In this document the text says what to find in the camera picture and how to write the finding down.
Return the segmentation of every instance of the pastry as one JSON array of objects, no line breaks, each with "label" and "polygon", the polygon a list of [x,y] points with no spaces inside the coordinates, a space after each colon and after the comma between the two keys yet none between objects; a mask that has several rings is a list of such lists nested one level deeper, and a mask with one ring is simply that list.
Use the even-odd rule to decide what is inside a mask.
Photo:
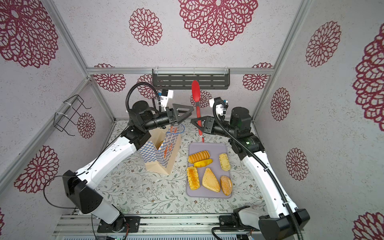
[{"label": "pastry", "polygon": [[229,196],[232,193],[232,181],[227,176],[220,177],[221,188],[226,196]]},{"label": "pastry", "polygon": [[194,167],[205,167],[212,163],[212,159],[208,158],[206,160],[198,161],[193,164]]},{"label": "pastry", "polygon": [[187,177],[191,190],[196,190],[200,188],[200,180],[199,174],[197,173],[197,168],[192,166],[187,167]]},{"label": "pastry", "polygon": [[189,155],[188,156],[188,162],[193,164],[195,162],[208,159],[209,157],[210,157],[209,152],[207,150],[204,150],[204,151]]},{"label": "pastry", "polygon": [[211,191],[220,192],[220,184],[209,167],[207,167],[203,176],[203,186]]},{"label": "pastry", "polygon": [[218,158],[220,159],[221,169],[229,171],[231,169],[231,165],[229,164],[228,155],[226,153],[222,153]]}]

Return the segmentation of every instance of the floral table surface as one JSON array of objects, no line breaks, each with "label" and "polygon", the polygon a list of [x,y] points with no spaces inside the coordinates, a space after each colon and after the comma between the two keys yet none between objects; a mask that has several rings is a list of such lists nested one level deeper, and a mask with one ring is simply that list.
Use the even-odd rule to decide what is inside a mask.
[{"label": "floral table surface", "polygon": [[[128,121],[121,120],[111,135],[115,139]],[[185,122],[185,131],[172,173],[149,172],[139,151],[123,160],[97,187],[97,191],[125,214],[228,213],[245,205],[265,211],[263,196],[251,173],[232,151],[227,137],[205,135],[205,142],[227,146],[231,163],[232,196],[228,199],[195,198],[186,194],[187,156],[191,142],[200,142],[198,130]]]}]

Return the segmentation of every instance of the wire basket holder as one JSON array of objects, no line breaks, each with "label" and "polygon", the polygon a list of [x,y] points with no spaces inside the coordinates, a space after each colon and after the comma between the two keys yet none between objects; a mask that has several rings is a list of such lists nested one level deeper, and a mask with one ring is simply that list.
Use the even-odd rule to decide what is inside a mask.
[{"label": "wire basket holder", "polygon": [[[75,109],[72,105],[76,102],[76,100],[77,101],[79,101],[79,103],[80,103],[80,105]],[[57,130],[59,130],[60,132],[66,132],[69,136],[75,136],[75,135],[72,135],[72,134],[69,134],[68,132],[67,132],[67,130],[65,130],[65,128],[66,128],[66,126],[68,125],[68,123],[73,123],[74,125],[78,125],[78,124],[76,124],[76,123],[74,123],[73,121],[72,121],[72,118],[73,118],[73,116],[75,115],[75,114],[78,114],[79,116],[80,116],[80,114],[79,114],[79,112],[78,112],[78,110],[79,110],[79,108],[81,107],[81,106],[83,106],[85,109],[90,109],[90,108],[92,108],[92,107],[90,107],[90,108],[86,108],[85,106],[84,106],[84,100],[80,97],[80,95],[78,95],[78,94],[76,94],[76,95],[73,95],[72,97],[70,97],[70,98],[68,98],[67,100],[65,100],[63,103],[66,103],[66,104],[68,104],[69,106],[70,106],[70,108],[72,108],[73,110],[74,110],[74,113],[72,114],[72,116],[69,118],[68,117],[68,115],[66,114],[66,112],[70,109],[70,108],[68,108],[64,113],[55,113],[55,116],[54,116],[54,118],[53,118],[53,126],[57,129]],[[58,116],[60,116],[60,115],[62,115],[62,116],[64,116],[66,119],[68,119],[68,122],[65,124],[65,126],[64,127],[62,127],[60,124],[59,124],[59,122],[60,122],[60,120],[61,120],[61,118],[59,118]]]}]

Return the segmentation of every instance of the red silicone tong tip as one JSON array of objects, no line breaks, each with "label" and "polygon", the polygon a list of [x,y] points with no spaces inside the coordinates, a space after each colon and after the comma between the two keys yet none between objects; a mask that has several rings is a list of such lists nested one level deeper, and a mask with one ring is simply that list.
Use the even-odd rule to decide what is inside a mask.
[{"label": "red silicone tong tip", "polygon": [[192,97],[195,102],[200,101],[200,85],[196,80],[192,82]]}]

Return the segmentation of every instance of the blue checkered paper bag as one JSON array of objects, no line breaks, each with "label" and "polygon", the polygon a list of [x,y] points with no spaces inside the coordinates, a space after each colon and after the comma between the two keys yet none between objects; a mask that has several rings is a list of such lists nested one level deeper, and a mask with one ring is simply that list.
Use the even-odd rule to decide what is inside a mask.
[{"label": "blue checkered paper bag", "polygon": [[147,170],[169,175],[179,150],[181,134],[184,130],[183,124],[176,124],[170,126],[168,130],[157,128],[150,131],[151,138],[140,148],[140,153]]}]

